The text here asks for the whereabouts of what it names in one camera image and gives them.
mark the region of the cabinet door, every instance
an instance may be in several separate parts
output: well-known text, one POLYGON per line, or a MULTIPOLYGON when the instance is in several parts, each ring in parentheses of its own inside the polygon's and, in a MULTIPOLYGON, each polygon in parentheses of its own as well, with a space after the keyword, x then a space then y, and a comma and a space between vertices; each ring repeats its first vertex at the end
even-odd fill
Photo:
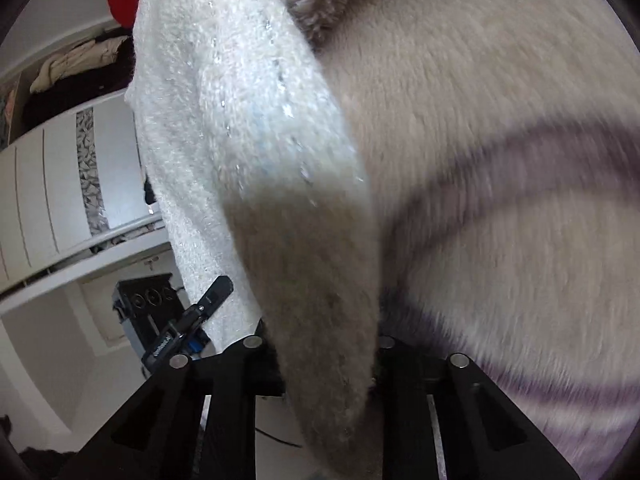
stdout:
POLYGON ((44 124, 44 175, 53 234, 63 252, 91 238, 78 173, 75 114, 44 124))
POLYGON ((133 112, 122 95, 94 105, 94 135, 109 228, 148 215, 133 112))
POLYGON ((19 281, 31 273, 24 245, 15 182, 15 144, 0 153, 0 247, 7 279, 19 281))
POLYGON ((34 270, 49 266, 58 256, 44 184, 42 139, 43 129, 38 127, 14 142, 20 224, 27 257, 34 270))

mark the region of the black cable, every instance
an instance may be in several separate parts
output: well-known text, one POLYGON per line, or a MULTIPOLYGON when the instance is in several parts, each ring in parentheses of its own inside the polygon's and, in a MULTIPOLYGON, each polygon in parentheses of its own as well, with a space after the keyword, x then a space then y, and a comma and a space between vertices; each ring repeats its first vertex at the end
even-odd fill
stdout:
POLYGON ((257 433, 260 433, 261 435, 264 435, 267 438, 270 438, 271 440, 275 440, 276 442, 284 444, 285 446, 297 447, 298 449, 302 449, 302 446, 300 446, 300 444, 294 444, 292 442, 287 442, 286 440, 281 440, 276 436, 270 435, 266 431, 260 430, 259 428, 255 428, 255 431, 257 431, 257 433))

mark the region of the silver screw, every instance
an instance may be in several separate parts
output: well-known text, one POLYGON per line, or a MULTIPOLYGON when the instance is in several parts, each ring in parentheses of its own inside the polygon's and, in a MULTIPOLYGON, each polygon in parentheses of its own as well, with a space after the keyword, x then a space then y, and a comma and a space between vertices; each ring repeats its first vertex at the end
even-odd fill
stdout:
POLYGON ((171 359, 169 359, 169 364, 171 368, 184 368, 189 362, 189 358, 184 354, 176 354, 171 359))
POLYGON ((449 361, 451 361, 451 364, 456 368, 466 368, 469 366, 469 358, 464 354, 453 354, 449 358, 449 361))
POLYGON ((378 338, 378 346, 385 350, 388 350, 389 348, 393 348, 395 344, 396 344, 396 340, 393 339, 392 337, 389 337, 388 335, 381 335, 378 338))
POLYGON ((245 337, 242 344, 246 348, 258 348, 262 344, 262 338, 257 335, 250 335, 249 337, 245 337))

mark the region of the decorative mosaic strip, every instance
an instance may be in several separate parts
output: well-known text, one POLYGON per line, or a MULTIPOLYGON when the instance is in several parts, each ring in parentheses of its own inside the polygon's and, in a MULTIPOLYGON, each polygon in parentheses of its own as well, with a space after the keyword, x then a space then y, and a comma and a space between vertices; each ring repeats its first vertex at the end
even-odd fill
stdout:
POLYGON ((94 143, 94 109, 86 108, 76 114, 76 146, 78 147, 78 173, 82 187, 84 212, 91 235, 109 230, 109 222, 104 210, 98 163, 94 143))

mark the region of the white fuzzy garment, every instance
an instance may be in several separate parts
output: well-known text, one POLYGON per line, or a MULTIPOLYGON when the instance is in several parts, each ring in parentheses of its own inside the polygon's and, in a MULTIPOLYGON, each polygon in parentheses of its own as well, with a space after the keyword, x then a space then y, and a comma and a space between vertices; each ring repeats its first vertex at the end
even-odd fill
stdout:
POLYGON ((342 113, 281 0, 140 0, 134 40, 126 98, 190 300, 233 279, 206 326, 219 350, 264 312, 306 439, 331 454, 364 408, 378 320, 342 113))

